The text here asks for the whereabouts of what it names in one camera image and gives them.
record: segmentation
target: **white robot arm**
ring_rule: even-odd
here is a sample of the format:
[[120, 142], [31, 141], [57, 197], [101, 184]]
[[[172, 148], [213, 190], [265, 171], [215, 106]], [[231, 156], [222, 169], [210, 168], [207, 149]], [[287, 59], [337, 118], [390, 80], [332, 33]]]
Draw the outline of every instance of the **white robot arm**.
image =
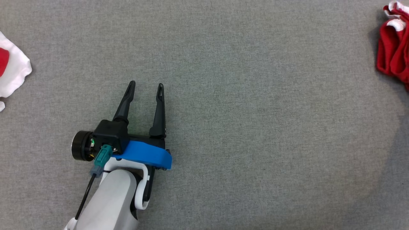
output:
[[[94, 132], [80, 131], [73, 139], [73, 157], [86, 161], [95, 159], [95, 166], [91, 170], [92, 177], [78, 213], [64, 230], [137, 229], [139, 222], [136, 211], [145, 210], [149, 204], [155, 169], [166, 170], [171, 167], [172, 158], [169, 151], [165, 150], [164, 142], [166, 127], [162, 84], [158, 87], [157, 109], [149, 136], [129, 135], [127, 132], [110, 133], [111, 130], [122, 129], [116, 129], [117, 125], [128, 125], [129, 103], [133, 99], [134, 88], [135, 82], [132, 81], [112, 122], [103, 120]], [[106, 147], [110, 150], [109, 158], [106, 158], [107, 154], [101, 154]], [[99, 188], [81, 213], [92, 182], [100, 175]]]

